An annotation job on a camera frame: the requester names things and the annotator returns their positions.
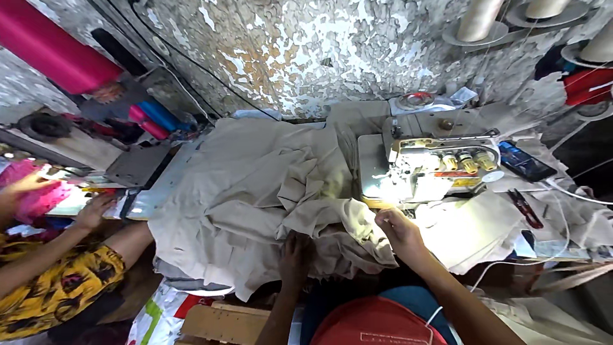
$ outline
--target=red-handled scissors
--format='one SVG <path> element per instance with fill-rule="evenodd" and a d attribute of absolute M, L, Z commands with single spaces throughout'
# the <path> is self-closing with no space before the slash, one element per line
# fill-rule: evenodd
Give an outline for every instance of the red-handled scissors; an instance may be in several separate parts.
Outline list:
<path fill-rule="evenodd" d="M 515 207 L 517 207 L 519 212 L 521 212 L 526 217 L 526 220 L 531 227 L 535 229 L 543 228 L 543 223 L 541 223 L 541 220 L 538 219 L 534 210 L 528 204 L 528 201 L 526 201 L 524 196 L 521 195 L 521 193 L 519 193 L 517 189 L 515 189 L 514 192 L 508 191 L 506 193 L 511 197 L 511 200 L 513 200 L 513 204 L 515 205 Z"/>

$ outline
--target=peeling paint wall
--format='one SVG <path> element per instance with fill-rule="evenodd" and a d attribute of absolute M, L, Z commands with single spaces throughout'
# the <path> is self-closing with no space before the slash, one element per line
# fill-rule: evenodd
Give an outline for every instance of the peeling paint wall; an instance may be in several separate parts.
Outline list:
<path fill-rule="evenodd" d="M 101 26 L 116 33 L 85 0 L 30 1 L 93 46 L 91 29 Z M 213 107 L 223 112 L 249 108 L 153 39 L 126 1 L 112 1 Z M 530 37 L 491 51 L 487 58 L 482 52 L 464 54 L 443 42 L 441 33 L 467 4 L 468 0 L 149 0 L 146 8 L 137 8 L 165 39 L 238 92 L 291 118 L 325 116 L 325 105 L 340 101 L 437 91 L 450 81 L 462 86 L 483 64 L 489 100 L 507 98 L 563 31 Z M 604 0 L 603 6 L 573 41 L 592 37 L 613 15 L 613 1 Z M 6 50 L 0 54 L 2 104 L 35 99 L 75 110 L 36 71 Z M 557 77 L 533 82 L 520 100 L 536 114 L 558 109 L 565 94 Z"/>

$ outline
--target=smartphone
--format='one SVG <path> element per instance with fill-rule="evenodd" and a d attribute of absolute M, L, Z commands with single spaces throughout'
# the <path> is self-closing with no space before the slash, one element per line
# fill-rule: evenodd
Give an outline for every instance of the smartphone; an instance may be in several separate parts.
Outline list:
<path fill-rule="evenodd" d="M 518 149 L 509 141 L 500 142 L 498 148 L 502 165 L 530 182 L 539 182 L 557 173 L 554 168 Z"/>

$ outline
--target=pink fabric roll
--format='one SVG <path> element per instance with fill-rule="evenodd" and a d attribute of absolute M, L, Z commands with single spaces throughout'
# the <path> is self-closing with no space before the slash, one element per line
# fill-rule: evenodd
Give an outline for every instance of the pink fabric roll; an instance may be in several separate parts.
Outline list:
<path fill-rule="evenodd" d="M 74 95 L 116 81 L 123 72 L 26 0 L 0 0 L 0 45 Z"/>
<path fill-rule="evenodd" d="M 13 162 L 0 174 L 0 188 L 19 181 L 38 169 L 29 160 Z M 68 198 L 73 188 L 65 181 L 57 181 L 41 189 L 22 194 L 15 219 L 25 224 L 32 224 L 36 218 L 44 216 Z"/>
<path fill-rule="evenodd" d="M 170 133 L 167 130 L 160 127 L 157 123 L 151 121 L 149 116 L 136 104 L 130 107 L 130 113 L 128 113 L 130 120 L 139 124 L 139 126 L 145 131 L 149 132 L 157 140 L 166 139 Z"/>

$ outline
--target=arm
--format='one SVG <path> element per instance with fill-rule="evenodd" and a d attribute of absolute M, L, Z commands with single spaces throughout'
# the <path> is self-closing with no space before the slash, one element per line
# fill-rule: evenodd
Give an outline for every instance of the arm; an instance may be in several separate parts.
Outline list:
<path fill-rule="evenodd" d="M 5 231 L 13 222 L 13 216 L 19 205 L 22 193 L 37 190 L 56 181 L 49 181 L 38 176 L 38 171 L 27 175 L 21 180 L 8 185 L 0 192 L 0 231 Z"/>
<path fill-rule="evenodd" d="M 42 274 L 68 250 L 76 246 L 100 225 L 103 213 L 115 199 L 112 196 L 93 198 L 77 215 L 75 223 L 51 242 L 0 268 L 0 298 Z"/>
<path fill-rule="evenodd" d="M 375 221 L 386 233 L 396 255 L 428 284 L 465 344 L 525 345 L 430 255 L 419 228 L 400 210 L 381 211 Z"/>
<path fill-rule="evenodd" d="M 300 291 L 311 267 L 313 240 L 291 231 L 285 241 L 285 254 L 279 264 L 281 292 L 257 338 L 256 345 L 287 345 L 292 316 Z"/>
<path fill-rule="evenodd" d="M 17 202 L 17 194 L 5 190 L 0 192 L 0 231 L 6 231 L 13 222 Z"/>

